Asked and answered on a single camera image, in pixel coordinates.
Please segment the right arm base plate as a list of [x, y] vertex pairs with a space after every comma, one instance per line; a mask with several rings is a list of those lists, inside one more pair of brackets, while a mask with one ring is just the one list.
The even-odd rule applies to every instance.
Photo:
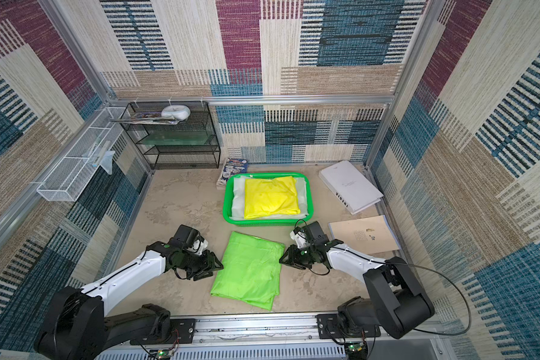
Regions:
[[319, 313], [316, 315], [320, 339], [343, 338], [378, 338], [381, 336], [377, 325], [356, 325], [344, 315], [334, 313]]

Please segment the small yellow raincoat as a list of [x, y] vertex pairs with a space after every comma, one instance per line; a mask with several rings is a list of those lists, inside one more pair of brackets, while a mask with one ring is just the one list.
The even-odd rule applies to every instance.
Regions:
[[301, 213], [296, 180], [292, 176], [244, 181], [244, 219]]

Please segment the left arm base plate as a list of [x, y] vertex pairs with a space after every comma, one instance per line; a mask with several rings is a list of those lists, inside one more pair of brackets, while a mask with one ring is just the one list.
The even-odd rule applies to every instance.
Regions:
[[166, 320], [161, 321], [156, 330], [139, 339], [131, 340], [130, 345], [191, 344], [196, 321], [194, 318], [171, 318], [169, 323]]

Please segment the white book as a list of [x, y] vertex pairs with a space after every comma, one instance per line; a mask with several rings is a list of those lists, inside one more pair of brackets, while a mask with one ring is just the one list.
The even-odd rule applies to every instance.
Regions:
[[348, 160], [319, 171], [319, 178], [351, 215], [375, 205], [383, 194]]

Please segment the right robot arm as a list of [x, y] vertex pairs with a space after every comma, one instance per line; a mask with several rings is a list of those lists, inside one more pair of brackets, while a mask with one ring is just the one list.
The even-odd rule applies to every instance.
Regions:
[[375, 338], [380, 330], [399, 339], [435, 315], [434, 304], [402, 258], [381, 259], [352, 249], [342, 241], [330, 240], [319, 223], [296, 225], [290, 233], [295, 241], [279, 263], [299, 270], [322, 264], [361, 281], [369, 297], [356, 296], [337, 307], [336, 318], [322, 327], [334, 339]]

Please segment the blue treehouse book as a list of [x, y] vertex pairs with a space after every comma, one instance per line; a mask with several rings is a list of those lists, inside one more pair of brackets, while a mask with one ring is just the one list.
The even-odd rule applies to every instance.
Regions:
[[224, 188], [228, 180], [237, 174], [248, 171], [248, 161], [241, 158], [227, 158], [221, 168], [220, 176], [216, 182], [218, 188]]

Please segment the magazine on rack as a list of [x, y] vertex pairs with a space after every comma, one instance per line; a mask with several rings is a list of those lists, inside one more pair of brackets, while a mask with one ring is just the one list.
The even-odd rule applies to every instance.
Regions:
[[181, 122], [180, 119], [163, 117], [160, 113], [135, 113], [128, 118], [112, 119], [112, 122], [129, 125], [177, 125]]

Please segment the lime green raincoat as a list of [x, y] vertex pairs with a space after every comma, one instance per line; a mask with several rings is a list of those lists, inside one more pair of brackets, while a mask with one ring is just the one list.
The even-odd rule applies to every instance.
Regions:
[[270, 311], [280, 294], [285, 245], [240, 232], [232, 232], [211, 295], [242, 301]]

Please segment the tan notebook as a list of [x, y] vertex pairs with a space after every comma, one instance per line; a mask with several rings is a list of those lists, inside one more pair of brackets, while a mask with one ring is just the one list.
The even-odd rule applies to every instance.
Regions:
[[385, 215], [332, 222], [328, 228], [334, 239], [364, 254], [381, 254], [400, 249]]

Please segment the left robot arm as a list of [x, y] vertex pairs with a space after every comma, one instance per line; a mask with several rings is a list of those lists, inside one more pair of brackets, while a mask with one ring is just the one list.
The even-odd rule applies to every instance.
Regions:
[[181, 225], [169, 241], [146, 246], [141, 255], [100, 280], [81, 288], [66, 286], [52, 297], [34, 350], [48, 359], [95, 359], [127, 341], [176, 347], [182, 332], [173, 326], [167, 309], [144, 304], [129, 313], [109, 313], [133, 291], [169, 271], [198, 281], [222, 270], [222, 262], [207, 247], [197, 229]]

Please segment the white bowl on rack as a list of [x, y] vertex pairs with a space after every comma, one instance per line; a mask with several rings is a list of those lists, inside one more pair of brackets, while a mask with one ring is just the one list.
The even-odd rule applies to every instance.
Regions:
[[185, 105], [169, 105], [162, 109], [161, 117], [173, 121], [184, 121], [189, 118], [191, 110]]

